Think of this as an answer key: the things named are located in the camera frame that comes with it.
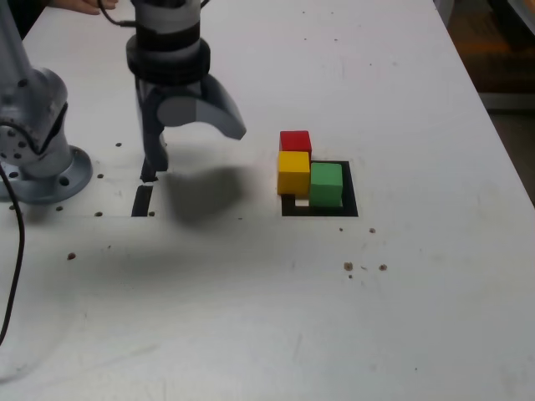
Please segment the black tape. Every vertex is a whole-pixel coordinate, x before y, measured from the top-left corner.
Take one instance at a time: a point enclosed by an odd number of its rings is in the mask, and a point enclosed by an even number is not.
[[[137,187],[134,206],[132,206],[132,217],[147,217],[149,215],[149,204],[151,197],[152,186],[140,185]]]

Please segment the white table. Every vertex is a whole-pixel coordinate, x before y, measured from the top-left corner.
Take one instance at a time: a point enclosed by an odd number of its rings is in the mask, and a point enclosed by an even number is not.
[[[104,179],[26,208],[0,399],[533,399],[535,212],[433,3],[214,0],[202,33],[248,133],[167,130],[171,171],[137,219],[131,31],[49,9],[28,35]],[[281,129],[350,162],[360,217],[280,216]],[[5,305],[8,205],[0,226]]]

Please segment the cable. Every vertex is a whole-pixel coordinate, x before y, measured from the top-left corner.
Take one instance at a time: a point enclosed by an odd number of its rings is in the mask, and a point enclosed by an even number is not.
[[[104,4],[102,3],[102,0],[97,0],[97,3],[99,4],[100,11],[104,14],[106,19],[110,21],[111,23],[113,23],[114,25],[117,25],[118,27],[122,27],[122,28],[135,28],[135,21],[115,21],[112,17],[110,17],[108,12],[104,8]]]
[[[23,255],[24,255],[24,243],[26,242],[26,235],[24,231],[24,220],[23,213],[20,211],[20,206],[18,205],[17,196],[15,191],[11,187],[6,172],[3,170],[2,165],[0,165],[0,176],[2,177],[3,184],[8,190],[9,197],[11,202],[15,207],[15,213],[17,214],[18,222],[18,254],[17,262],[15,263],[15,272],[13,273],[13,281],[11,283],[11,290],[9,291],[8,305],[6,306],[6,314],[3,318],[2,331],[0,332],[0,346],[2,346],[3,340],[8,333],[9,320],[11,319],[11,311],[13,310],[13,302],[15,301],[15,292],[17,292],[18,277],[20,276],[20,269],[23,265]]]

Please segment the floor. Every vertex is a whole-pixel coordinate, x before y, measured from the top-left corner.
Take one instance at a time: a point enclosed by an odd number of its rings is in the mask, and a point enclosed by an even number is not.
[[[487,0],[456,0],[454,13],[481,13]],[[535,114],[491,114],[502,143],[535,205]]]

